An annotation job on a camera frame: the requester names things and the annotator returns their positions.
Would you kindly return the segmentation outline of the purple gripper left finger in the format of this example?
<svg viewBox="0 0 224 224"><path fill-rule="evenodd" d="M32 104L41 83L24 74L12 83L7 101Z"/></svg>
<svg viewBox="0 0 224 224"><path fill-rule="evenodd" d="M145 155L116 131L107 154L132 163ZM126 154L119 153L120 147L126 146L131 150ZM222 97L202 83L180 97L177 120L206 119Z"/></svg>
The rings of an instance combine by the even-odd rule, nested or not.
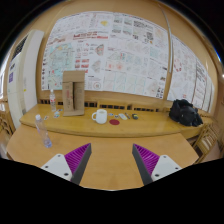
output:
<svg viewBox="0 0 224 224"><path fill-rule="evenodd" d="M66 155L56 154L42 169L79 185L91 153L91 144L88 143Z"/></svg>

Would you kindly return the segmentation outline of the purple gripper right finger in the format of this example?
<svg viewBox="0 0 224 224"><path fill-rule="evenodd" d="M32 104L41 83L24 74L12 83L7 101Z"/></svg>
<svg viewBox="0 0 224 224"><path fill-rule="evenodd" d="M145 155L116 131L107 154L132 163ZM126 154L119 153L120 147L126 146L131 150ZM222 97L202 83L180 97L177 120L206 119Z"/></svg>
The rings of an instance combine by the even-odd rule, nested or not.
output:
<svg viewBox="0 0 224 224"><path fill-rule="evenodd" d="M137 144L133 145L132 154L144 185L181 170L168 155L159 156Z"/></svg>

